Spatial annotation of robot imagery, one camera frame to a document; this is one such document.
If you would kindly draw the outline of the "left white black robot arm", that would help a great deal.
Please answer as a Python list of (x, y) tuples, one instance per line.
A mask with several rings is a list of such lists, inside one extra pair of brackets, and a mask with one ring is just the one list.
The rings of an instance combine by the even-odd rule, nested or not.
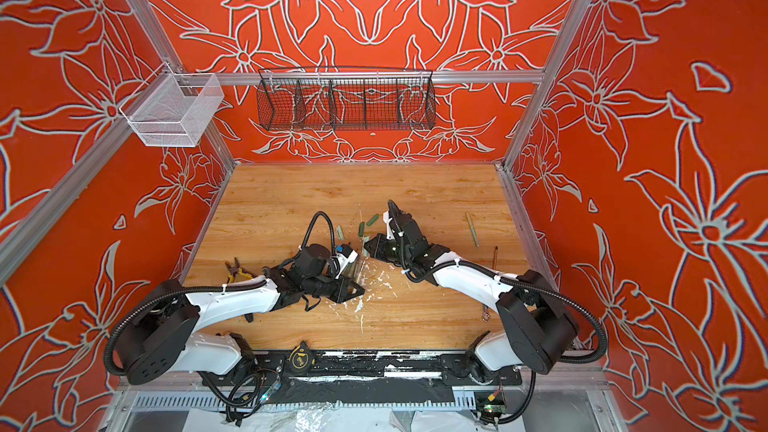
[(310, 244), (244, 281), (185, 287), (167, 280), (112, 328), (104, 366), (132, 385), (176, 371), (225, 376), (248, 361), (247, 346), (233, 335), (210, 335), (206, 328), (297, 303), (312, 310), (324, 299), (343, 304), (360, 297), (365, 289), (350, 276), (358, 260), (348, 244)]

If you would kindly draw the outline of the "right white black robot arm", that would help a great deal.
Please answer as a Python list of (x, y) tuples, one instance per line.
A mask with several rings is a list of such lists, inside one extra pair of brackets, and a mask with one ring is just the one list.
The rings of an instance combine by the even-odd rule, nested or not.
[(502, 273), (430, 242), (413, 216), (388, 202), (386, 231), (365, 243), (371, 257), (402, 269), (412, 283), (451, 289), (496, 313), (503, 330), (487, 334), (470, 356), (487, 371), (525, 366), (546, 375), (559, 363), (589, 364), (609, 348), (601, 321), (551, 287), (540, 273)]

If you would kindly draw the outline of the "small circuit board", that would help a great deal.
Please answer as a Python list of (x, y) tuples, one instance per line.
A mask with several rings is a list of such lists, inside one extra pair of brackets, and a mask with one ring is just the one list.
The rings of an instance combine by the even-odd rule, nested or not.
[(497, 393), (481, 393), (477, 398), (477, 412), (481, 423), (497, 424), (506, 414), (506, 404)]

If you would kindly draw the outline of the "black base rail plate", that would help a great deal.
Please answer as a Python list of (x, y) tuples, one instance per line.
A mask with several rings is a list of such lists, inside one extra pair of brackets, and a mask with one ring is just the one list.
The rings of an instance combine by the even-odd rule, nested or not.
[(518, 386), (517, 366), (485, 369), (468, 351), (428, 350), (312, 350), (247, 352), (227, 373), (203, 372), (218, 386), (234, 386), (254, 374), (266, 386), (292, 379), (308, 382), (366, 381), (376, 379), (430, 380), (452, 386)]

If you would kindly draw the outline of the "yellow handled pliers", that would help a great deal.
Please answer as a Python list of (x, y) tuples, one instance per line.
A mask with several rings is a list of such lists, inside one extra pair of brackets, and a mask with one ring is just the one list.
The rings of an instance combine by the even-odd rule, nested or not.
[(254, 274), (250, 271), (246, 270), (240, 263), (239, 259), (237, 257), (234, 258), (234, 262), (230, 263), (228, 261), (225, 262), (225, 267), (227, 269), (227, 283), (232, 284), (235, 282), (238, 282), (239, 280), (252, 280), (254, 278)]

